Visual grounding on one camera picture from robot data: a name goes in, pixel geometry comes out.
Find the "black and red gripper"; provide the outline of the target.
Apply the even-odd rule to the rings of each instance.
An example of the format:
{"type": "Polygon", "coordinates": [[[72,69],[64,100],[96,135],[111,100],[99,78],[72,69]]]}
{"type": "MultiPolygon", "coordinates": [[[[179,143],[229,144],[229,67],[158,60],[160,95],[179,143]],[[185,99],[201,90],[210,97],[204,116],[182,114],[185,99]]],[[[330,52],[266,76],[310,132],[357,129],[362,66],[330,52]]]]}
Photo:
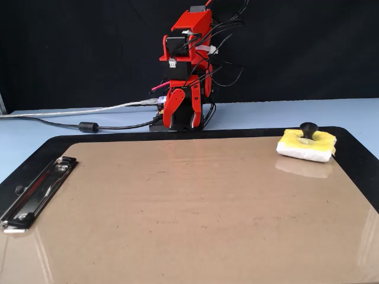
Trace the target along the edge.
{"type": "Polygon", "coordinates": [[[163,124],[167,128],[183,124],[185,118],[184,107],[181,106],[185,99],[182,87],[191,87],[191,102],[194,115],[191,118],[191,128],[200,126],[203,118],[203,107],[201,103],[201,82],[199,70],[202,69],[202,61],[195,64],[168,60],[165,64],[166,77],[169,79],[169,89],[174,89],[167,96],[163,108],[163,124]]]}

